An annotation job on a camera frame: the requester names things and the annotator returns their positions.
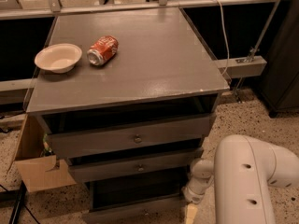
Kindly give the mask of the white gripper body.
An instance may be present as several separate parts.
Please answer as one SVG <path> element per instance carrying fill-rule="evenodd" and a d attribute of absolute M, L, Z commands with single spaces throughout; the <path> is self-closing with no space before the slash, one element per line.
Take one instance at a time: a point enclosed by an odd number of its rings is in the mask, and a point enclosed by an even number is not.
<path fill-rule="evenodd" d="M 190 164 L 189 181 L 182 189 L 188 203 L 199 204 L 205 195 L 206 189 L 214 180 L 214 164 L 205 159 L 195 159 Z"/>

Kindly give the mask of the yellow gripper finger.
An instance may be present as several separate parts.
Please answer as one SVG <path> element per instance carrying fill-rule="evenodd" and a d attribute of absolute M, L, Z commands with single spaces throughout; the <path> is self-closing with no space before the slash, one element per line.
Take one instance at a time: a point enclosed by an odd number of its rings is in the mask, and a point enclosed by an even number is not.
<path fill-rule="evenodd" d="M 185 206 L 184 224 L 193 224 L 198 208 L 195 204 L 189 203 Z"/>

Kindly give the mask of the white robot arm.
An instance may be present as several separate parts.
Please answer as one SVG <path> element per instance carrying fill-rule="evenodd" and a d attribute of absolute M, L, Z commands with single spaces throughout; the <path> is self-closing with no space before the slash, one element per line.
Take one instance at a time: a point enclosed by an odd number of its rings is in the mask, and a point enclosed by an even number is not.
<path fill-rule="evenodd" d="M 269 189 L 299 184 L 299 158 L 246 135 L 229 135 L 218 144 L 213 161 L 195 159 L 182 189 L 187 201 L 184 224 L 193 224 L 197 205 L 214 187 L 216 224 L 276 224 Z"/>

